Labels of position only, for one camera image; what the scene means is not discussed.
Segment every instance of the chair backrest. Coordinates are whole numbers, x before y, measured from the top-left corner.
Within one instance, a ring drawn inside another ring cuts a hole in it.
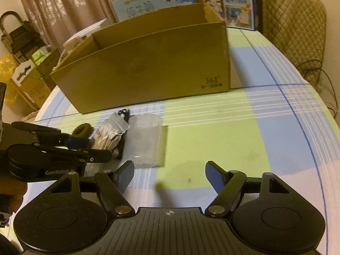
[[[256,0],[260,32],[304,75],[321,67],[326,40],[326,10],[320,0]],[[319,72],[305,79],[321,91]]]

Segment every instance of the plastic bag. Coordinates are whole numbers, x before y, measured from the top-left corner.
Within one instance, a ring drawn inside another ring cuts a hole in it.
[[[104,123],[98,128],[95,135],[90,141],[92,149],[110,150],[116,147],[120,141],[122,134],[125,133],[130,125],[124,121],[122,117],[114,112],[110,118],[106,119]],[[104,166],[103,163],[87,163],[85,176],[95,175],[100,171],[100,167]]]
[[[18,95],[10,84],[10,78],[13,76],[16,67],[18,67],[18,64],[13,55],[5,55],[0,58],[0,81],[7,84],[5,104],[14,104]]]

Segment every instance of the translucent plastic container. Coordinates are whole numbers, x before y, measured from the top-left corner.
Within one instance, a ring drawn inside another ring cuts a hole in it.
[[[135,168],[151,168],[158,163],[163,119],[155,114],[134,115],[129,119],[122,162],[132,160]]]

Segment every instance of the tablecloth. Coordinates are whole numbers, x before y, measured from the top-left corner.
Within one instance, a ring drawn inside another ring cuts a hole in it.
[[[319,95],[259,32],[228,29],[228,38],[230,92],[127,106],[131,114],[163,117],[165,148],[160,167],[135,170],[126,198],[135,209],[204,210],[216,196],[205,178],[207,161],[248,176],[270,171],[323,214],[318,251],[339,254],[339,128]],[[84,122],[97,129],[117,110],[81,115],[57,87],[36,123],[65,133]],[[51,183],[30,184],[25,204]]]

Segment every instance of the finger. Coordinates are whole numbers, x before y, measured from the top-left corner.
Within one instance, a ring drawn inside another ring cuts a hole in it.
[[[10,196],[23,196],[27,191],[27,183],[16,180],[10,175],[0,174],[0,193]]]
[[[12,212],[17,212],[20,206],[23,204],[23,197],[16,199],[15,197],[10,200],[10,209]]]

